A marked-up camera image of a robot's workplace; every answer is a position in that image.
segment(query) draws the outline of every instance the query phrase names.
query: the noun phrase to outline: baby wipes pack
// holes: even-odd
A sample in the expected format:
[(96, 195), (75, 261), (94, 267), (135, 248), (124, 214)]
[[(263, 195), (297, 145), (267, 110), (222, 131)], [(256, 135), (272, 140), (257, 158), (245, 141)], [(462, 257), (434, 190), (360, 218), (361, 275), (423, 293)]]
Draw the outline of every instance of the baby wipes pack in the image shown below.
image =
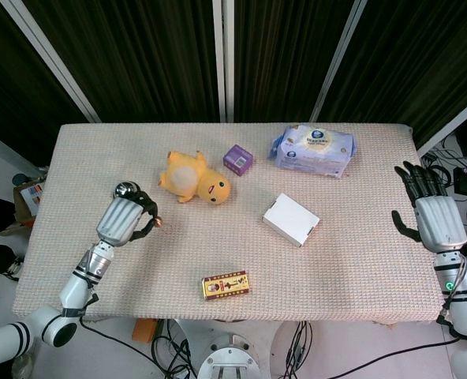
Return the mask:
[(352, 134), (296, 125), (274, 140), (270, 157), (277, 167), (340, 178), (356, 150)]

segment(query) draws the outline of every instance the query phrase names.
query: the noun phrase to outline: white cardboard box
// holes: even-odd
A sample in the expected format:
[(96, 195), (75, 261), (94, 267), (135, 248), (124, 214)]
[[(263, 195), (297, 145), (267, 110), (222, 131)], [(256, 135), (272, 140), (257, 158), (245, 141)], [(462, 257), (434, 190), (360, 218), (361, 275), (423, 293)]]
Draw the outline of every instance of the white cardboard box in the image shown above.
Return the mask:
[(319, 217), (281, 193), (263, 215), (263, 222), (301, 247), (319, 222)]

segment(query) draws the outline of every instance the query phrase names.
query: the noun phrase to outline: yellow plush toy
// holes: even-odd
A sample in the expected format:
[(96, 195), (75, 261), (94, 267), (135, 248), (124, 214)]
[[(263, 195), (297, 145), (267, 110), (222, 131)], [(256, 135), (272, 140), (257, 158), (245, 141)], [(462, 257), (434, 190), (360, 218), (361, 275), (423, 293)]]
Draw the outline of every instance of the yellow plush toy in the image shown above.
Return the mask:
[(230, 182), (217, 171), (207, 168), (202, 152), (196, 152), (195, 157), (169, 152), (167, 170), (160, 175), (158, 185), (175, 193), (180, 203), (197, 195), (212, 204), (221, 204), (230, 195)]

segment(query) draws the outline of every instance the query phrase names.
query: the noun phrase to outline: purple box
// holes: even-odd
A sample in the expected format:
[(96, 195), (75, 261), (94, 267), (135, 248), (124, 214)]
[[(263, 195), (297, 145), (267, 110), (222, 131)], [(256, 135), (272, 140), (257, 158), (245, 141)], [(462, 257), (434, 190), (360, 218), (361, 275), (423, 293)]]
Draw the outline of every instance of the purple box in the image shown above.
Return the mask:
[(238, 144), (235, 144), (225, 156), (223, 156), (223, 164), (237, 175), (242, 176), (249, 166), (252, 165), (252, 154), (246, 152)]

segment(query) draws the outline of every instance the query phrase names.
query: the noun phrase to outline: black curtain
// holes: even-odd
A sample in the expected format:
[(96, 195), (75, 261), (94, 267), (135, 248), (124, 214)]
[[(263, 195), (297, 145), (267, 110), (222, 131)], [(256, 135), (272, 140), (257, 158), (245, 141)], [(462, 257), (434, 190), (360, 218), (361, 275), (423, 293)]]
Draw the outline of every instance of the black curtain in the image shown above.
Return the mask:
[(211, 0), (24, 0), (103, 122), (218, 122)]
[(320, 122), (400, 122), (420, 147), (467, 106), (467, 1), (368, 0)]
[(235, 1), (235, 121), (307, 122), (353, 0)]
[(86, 120), (0, 5), (0, 140), (47, 165), (69, 122)]

